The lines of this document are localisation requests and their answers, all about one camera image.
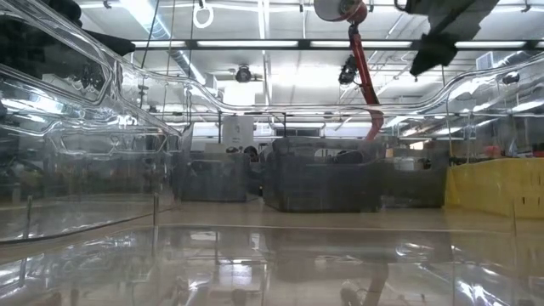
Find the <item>shiny floor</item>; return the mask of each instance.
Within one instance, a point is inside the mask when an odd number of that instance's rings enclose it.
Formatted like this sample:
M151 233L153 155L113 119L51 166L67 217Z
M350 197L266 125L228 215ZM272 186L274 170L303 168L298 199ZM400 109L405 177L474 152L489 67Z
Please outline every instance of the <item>shiny floor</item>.
M542 224L477 212L185 203L0 248L0 305L544 304Z

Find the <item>yellow panel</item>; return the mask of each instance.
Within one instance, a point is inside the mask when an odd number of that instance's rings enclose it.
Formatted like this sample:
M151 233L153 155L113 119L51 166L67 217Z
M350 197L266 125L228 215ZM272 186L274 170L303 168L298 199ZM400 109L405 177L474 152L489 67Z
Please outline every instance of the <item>yellow panel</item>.
M496 159L448 169L445 205L544 218L544 158Z

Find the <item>person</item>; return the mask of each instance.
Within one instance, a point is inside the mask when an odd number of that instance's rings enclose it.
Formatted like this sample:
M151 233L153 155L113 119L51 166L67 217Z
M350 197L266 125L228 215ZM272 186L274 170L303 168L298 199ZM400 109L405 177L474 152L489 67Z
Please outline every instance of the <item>person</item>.
M257 149L255 149L254 146L248 146L244 149L244 154L249 155L249 161L250 162L258 162L258 152Z

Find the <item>ceiling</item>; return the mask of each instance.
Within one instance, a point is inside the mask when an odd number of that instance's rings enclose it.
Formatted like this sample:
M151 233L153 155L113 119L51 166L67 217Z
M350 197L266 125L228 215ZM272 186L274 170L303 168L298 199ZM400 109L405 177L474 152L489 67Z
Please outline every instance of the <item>ceiling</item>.
M110 9L105 8L101 0L76 1L82 7L83 28L131 40L148 39L149 32L142 26L142 20L152 17L156 5L154 0L110 0ZM213 19L204 28L199 28L193 22L193 7L198 7L197 0L162 0L157 17L172 33L173 39L347 39L348 24L320 20L311 9L311 0L269 0L269 6L267 2L207 0L206 6L212 8ZM360 26L363 39L418 39L428 31L425 17L402 14L394 8L393 2L374 0L373 12ZM306 7L302 13L299 11L301 3ZM481 30L475 39L544 37L544 1L529 3L531 9L522 12L525 1L500 1L480 24ZM206 10L198 12L198 22L205 23L208 18ZM127 59L141 65L144 53L137 51ZM475 60L483 53L459 52L453 62L445 67L445 81L474 70ZM242 104L365 103L356 86L341 87L337 81L349 51L275 50L264 53L261 50L240 49L194 50L185 51L185 54L203 76L211 74L217 78L220 90L235 87L232 70L237 70L239 65L249 65L251 72L259 79L242 89L237 88L238 91L255 92L254 101L240 102ZM413 51L367 51L365 55L381 103L417 102L436 93L444 85L440 68L424 73L417 82L410 76L408 70L415 56ZM265 73L265 60L269 63L269 101L265 99L261 81ZM149 51L144 68L171 75L183 73L173 60L168 64L165 51Z

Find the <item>yellow wall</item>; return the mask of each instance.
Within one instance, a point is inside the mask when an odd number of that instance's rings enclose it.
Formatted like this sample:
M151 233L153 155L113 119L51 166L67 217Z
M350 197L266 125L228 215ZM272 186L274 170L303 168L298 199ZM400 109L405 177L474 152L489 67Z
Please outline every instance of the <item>yellow wall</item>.
M544 158L504 158L450 167L445 206L544 218Z

